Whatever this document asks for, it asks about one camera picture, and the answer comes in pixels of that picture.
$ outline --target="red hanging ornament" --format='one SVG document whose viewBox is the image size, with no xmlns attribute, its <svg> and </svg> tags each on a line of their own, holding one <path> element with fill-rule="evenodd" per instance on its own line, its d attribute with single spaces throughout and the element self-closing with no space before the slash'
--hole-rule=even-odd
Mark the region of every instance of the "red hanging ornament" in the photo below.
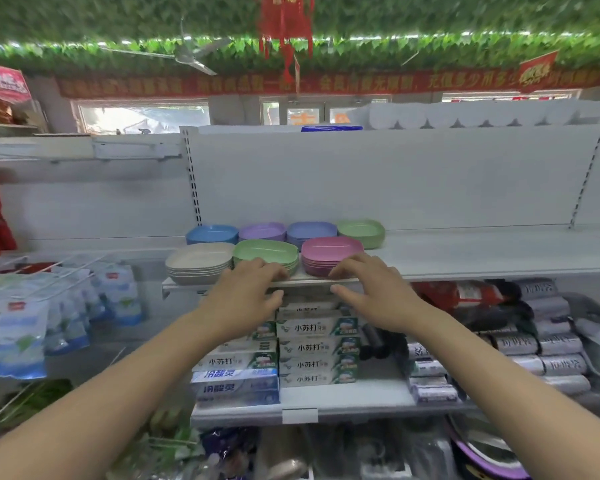
<svg viewBox="0 0 600 480">
<path fill-rule="evenodd" d="M 310 0 L 310 13 L 313 12 L 315 0 Z M 305 38 L 309 40 L 309 57 L 313 54 L 313 33 L 311 18 L 304 12 L 304 0 L 261 0 L 260 1 L 260 51 L 266 53 L 262 40 L 280 40 L 280 52 L 285 58 L 285 71 L 283 78 L 289 84 L 293 83 L 289 67 L 293 63 L 294 48 L 289 40 L 292 38 Z"/>
</svg>

